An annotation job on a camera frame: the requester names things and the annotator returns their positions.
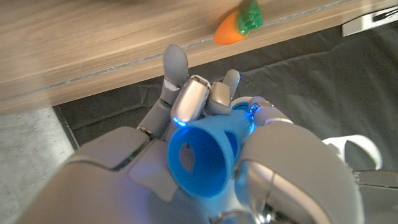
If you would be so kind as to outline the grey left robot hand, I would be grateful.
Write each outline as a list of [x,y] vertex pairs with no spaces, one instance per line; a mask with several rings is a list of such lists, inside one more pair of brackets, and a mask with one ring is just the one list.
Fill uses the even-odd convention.
[[362,196],[364,222],[397,224],[397,172],[357,170],[354,176]]

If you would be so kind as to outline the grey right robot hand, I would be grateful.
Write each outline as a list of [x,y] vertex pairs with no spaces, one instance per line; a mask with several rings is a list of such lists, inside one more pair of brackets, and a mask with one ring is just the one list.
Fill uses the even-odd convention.
[[336,149],[261,97],[234,99],[164,53],[160,98],[137,128],[83,145],[20,223],[363,223],[351,169]]

